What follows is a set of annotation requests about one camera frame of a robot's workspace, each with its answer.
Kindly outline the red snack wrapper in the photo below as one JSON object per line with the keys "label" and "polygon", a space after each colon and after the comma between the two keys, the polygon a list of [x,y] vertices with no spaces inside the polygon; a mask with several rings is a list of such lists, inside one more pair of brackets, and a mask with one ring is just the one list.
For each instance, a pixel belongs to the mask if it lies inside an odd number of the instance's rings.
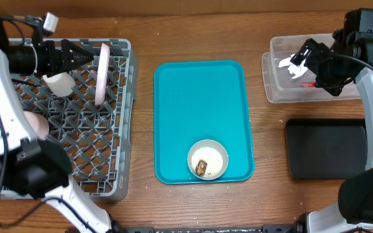
{"label": "red snack wrapper", "polygon": [[315,82],[314,81],[311,81],[311,82],[302,82],[300,84],[301,87],[303,88],[315,88]]}

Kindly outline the pale green cup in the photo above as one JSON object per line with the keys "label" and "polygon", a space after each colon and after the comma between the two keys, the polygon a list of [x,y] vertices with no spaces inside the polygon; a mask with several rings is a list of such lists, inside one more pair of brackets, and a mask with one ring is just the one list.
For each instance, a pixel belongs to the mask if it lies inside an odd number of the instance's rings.
{"label": "pale green cup", "polygon": [[73,92],[72,88],[76,84],[72,76],[66,72],[51,77],[43,75],[42,78],[52,93],[59,97],[70,95]]}

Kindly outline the white round plate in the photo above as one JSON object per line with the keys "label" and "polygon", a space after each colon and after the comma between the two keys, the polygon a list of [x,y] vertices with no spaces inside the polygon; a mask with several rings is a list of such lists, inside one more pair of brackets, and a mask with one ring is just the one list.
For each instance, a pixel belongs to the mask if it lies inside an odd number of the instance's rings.
{"label": "white round plate", "polygon": [[109,67],[110,48],[105,43],[102,44],[100,49],[100,56],[98,62],[98,70],[96,77],[96,90],[95,90],[95,105],[101,105],[105,99],[107,73]]}

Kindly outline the white napkin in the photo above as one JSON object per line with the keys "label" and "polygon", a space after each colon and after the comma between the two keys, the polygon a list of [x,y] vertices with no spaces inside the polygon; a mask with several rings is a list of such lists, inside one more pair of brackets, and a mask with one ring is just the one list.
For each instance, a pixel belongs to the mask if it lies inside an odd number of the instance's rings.
{"label": "white napkin", "polygon": [[279,62],[278,68],[287,67],[290,75],[292,75],[291,79],[295,80],[307,72],[308,68],[304,64],[305,61],[303,61],[299,66],[294,65],[291,63],[291,57],[288,57]]}

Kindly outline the pink small bowl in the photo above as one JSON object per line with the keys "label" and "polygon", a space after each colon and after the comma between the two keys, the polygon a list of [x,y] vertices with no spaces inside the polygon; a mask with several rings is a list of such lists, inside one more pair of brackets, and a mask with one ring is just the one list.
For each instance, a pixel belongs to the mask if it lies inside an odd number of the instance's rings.
{"label": "pink small bowl", "polygon": [[49,123],[47,119],[43,115],[30,111],[25,111],[24,114],[25,118],[31,125],[31,128],[37,134],[38,138],[41,140],[45,140],[47,135],[49,134]]}

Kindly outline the grey bowl with rice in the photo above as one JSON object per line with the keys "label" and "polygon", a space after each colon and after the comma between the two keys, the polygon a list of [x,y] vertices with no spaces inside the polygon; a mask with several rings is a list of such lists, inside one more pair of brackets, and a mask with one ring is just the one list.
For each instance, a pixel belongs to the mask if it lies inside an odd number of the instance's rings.
{"label": "grey bowl with rice", "polygon": [[[196,175],[196,165],[199,160],[207,163],[205,175]],[[204,181],[214,181],[220,178],[229,165],[229,155],[227,150],[217,141],[205,139],[196,142],[188,152],[187,164],[190,171]]]}

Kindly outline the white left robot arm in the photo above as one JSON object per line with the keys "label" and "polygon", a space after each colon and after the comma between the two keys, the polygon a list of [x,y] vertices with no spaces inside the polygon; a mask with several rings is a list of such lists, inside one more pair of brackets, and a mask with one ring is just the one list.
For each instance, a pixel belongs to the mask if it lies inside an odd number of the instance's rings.
{"label": "white left robot arm", "polygon": [[27,16],[30,45],[11,45],[0,16],[0,188],[50,205],[79,232],[118,232],[119,224],[79,187],[69,156],[55,142],[38,137],[28,122],[11,76],[66,74],[93,60],[93,54],[68,39],[57,49],[49,36],[58,18]]}

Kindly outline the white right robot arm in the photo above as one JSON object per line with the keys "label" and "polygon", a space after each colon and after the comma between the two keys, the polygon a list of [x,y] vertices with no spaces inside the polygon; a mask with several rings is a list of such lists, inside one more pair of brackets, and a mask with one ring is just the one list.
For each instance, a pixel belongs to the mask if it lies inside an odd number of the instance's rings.
{"label": "white right robot arm", "polygon": [[342,183],[338,201],[320,211],[305,213],[293,232],[371,232],[373,229],[373,8],[345,14],[344,27],[332,34],[327,47],[307,39],[291,57],[315,75],[315,86],[333,96],[354,82],[363,104],[367,132],[365,171]]}

